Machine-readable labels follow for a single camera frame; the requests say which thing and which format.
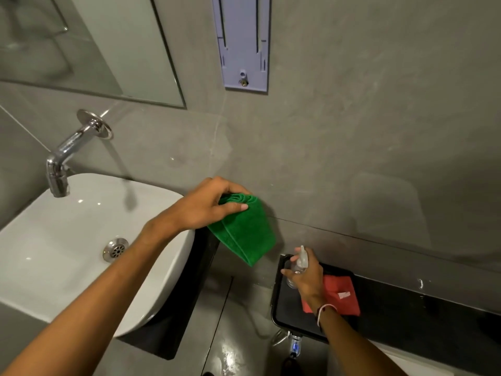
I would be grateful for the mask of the person's right hand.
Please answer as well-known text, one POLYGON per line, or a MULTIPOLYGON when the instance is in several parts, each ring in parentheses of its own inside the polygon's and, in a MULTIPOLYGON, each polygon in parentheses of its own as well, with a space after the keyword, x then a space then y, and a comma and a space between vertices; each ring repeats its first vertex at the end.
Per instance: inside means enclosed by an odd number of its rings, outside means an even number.
POLYGON ((282 269, 281 274, 297 286, 300 296, 312 311, 326 304, 323 286, 323 268, 314 251, 305 247, 309 266, 302 273, 294 273, 291 269, 282 269))

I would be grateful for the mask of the person's left hand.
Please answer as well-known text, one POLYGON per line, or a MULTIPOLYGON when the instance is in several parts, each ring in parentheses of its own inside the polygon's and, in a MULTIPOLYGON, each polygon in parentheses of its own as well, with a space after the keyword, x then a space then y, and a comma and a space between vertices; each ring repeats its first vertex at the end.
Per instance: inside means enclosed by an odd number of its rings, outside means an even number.
POLYGON ((223 195, 251 193, 243 186, 222 177, 206 178, 195 189, 153 218, 148 226, 163 237, 205 227, 224 218, 208 218, 211 206, 218 205, 223 195))

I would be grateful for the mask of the clear spray bottle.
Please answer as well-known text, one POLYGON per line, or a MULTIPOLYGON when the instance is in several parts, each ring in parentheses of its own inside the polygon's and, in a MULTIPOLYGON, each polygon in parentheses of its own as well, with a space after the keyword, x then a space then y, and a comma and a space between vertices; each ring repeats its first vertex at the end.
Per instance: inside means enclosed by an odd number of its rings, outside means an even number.
POLYGON ((291 258, 290 266, 287 269, 300 272, 300 276, 298 277, 297 282, 287 282, 287 278, 285 279, 291 289, 302 293, 303 289, 308 289, 308 287, 312 285, 312 280, 314 279, 314 273, 312 273, 309 268, 308 249, 304 245, 300 246, 294 258, 295 259, 291 258))

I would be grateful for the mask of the green microfiber cloth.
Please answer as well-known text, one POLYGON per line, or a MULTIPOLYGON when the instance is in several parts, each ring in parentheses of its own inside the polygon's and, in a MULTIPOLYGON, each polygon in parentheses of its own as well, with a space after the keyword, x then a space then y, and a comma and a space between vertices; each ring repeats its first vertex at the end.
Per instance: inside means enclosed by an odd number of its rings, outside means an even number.
POLYGON ((276 244, 276 237, 258 197, 242 193, 223 195, 219 204, 243 203, 247 210, 230 214, 208 226, 212 234, 250 267, 276 244))

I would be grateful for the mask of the person's left forearm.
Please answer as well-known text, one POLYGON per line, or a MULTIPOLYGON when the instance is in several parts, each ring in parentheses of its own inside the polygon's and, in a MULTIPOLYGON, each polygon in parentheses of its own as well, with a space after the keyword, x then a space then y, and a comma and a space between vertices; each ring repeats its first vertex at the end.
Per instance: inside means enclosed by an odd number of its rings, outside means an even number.
POLYGON ((183 229, 148 222, 129 249, 0 376, 92 376, 160 253, 183 229))

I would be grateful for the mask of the person's right forearm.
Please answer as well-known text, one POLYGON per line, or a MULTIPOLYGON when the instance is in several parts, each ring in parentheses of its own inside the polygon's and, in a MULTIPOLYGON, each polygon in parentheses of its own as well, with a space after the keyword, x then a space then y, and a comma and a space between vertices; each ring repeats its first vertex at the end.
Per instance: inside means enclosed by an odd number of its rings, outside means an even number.
POLYGON ((334 310, 322 313, 321 329, 345 376, 408 376, 334 310))

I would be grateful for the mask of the black plastic tray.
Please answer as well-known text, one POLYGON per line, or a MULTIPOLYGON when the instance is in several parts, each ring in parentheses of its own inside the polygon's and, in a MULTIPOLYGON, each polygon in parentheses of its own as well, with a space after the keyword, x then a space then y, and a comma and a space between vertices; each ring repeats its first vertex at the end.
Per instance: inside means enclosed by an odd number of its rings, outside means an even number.
MULTIPOLYGON (((283 268, 290 265, 291 254, 281 254, 279 257, 275 283, 271 299, 271 319, 279 328, 290 331, 291 334, 298 334, 316 341, 327 343, 327 337, 316 325, 315 317, 312 313, 303 311, 301 297, 297 289, 288 286, 284 276, 281 273, 283 268)), ((361 290, 360 277, 353 272, 335 267, 332 265, 320 263, 324 274, 333 276, 349 276, 354 285, 354 290, 358 295, 361 290)), ((342 315, 347 323, 356 332, 359 331, 360 318, 356 316, 342 315)))

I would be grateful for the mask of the white wrist band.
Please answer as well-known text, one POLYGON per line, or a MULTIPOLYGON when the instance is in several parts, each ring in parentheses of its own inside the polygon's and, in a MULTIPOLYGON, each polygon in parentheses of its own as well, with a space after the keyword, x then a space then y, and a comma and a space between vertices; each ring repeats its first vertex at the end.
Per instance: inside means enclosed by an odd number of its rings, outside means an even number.
POLYGON ((325 309, 331 309, 331 310, 334 310, 335 312, 337 312, 335 305, 333 305, 331 303, 325 303, 322 306, 320 306, 316 312, 316 323, 317 323, 318 327, 321 327, 321 316, 322 316, 322 313, 325 311, 325 309))

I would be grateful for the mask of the red folded cloth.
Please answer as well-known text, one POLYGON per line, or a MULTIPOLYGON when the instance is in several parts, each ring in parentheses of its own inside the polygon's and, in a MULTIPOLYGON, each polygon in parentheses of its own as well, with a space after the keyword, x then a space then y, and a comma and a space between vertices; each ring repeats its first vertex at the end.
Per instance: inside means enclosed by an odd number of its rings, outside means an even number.
POLYGON ((340 315, 360 316, 354 284, 349 276, 323 276, 324 294, 340 315))

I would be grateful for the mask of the chrome angle valve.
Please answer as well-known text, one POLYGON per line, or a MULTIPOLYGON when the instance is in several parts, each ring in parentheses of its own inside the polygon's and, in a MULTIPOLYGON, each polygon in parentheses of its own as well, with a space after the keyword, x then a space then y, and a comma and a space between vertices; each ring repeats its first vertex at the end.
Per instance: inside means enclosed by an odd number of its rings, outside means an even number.
POLYGON ((302 349, 303 335, 280 328, 272 337, 271 346, 276 347, 283 342, 288 343, 289 357, 297 359, 302 349))

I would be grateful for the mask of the chrome sink drain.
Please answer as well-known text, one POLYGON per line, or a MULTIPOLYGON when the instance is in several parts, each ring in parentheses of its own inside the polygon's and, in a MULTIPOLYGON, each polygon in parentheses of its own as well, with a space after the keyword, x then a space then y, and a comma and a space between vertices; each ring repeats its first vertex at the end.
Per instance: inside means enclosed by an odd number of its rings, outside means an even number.
POLYGON ((107 263, 113 263, 129 247, 129 242, 121 237, 110 240, 103 249, 102 257, 107 263))

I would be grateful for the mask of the white ceramic sink basin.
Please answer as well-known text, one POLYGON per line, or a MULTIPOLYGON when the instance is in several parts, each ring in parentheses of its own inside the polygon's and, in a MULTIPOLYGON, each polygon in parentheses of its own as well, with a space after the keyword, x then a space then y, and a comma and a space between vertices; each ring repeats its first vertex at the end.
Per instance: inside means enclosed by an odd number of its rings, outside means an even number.
POLYGON ((101 174, 68 183, 68 196, 45 191, 0 231, 0 302, 48 323, 112 264, 102 257, 110 240, 130 246, 148 220, 182 198, 101 174))

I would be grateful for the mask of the pale plastic wall bracket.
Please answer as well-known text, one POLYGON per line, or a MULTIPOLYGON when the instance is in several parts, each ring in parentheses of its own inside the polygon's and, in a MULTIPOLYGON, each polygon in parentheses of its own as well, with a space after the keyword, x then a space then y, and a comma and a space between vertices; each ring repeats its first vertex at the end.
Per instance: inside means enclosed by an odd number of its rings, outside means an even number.
POLYGON ((226 89, 266 94, 272 0, 211 0, 226 89))

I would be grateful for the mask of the chrome wall faucet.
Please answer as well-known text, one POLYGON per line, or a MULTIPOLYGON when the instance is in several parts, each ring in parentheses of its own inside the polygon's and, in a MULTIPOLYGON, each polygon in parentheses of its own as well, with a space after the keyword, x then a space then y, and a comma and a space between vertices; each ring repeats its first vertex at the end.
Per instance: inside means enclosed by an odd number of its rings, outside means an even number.
POLYGON ((104 140, 113 138, 110 126, 97 114, 79 109, 77 118, 81 127, 65 139, 46 160, 49 190, 56 198, 70 194, 66 162, 94 137, 104 140))

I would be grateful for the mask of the wall mirror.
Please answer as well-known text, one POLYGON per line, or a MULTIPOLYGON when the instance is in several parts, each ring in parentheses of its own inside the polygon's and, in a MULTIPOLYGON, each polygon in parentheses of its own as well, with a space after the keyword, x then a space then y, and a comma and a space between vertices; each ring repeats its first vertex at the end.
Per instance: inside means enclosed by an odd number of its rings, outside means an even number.
POLYGON ((186 108, 155 0, 0 0, 0 81, 186 108))

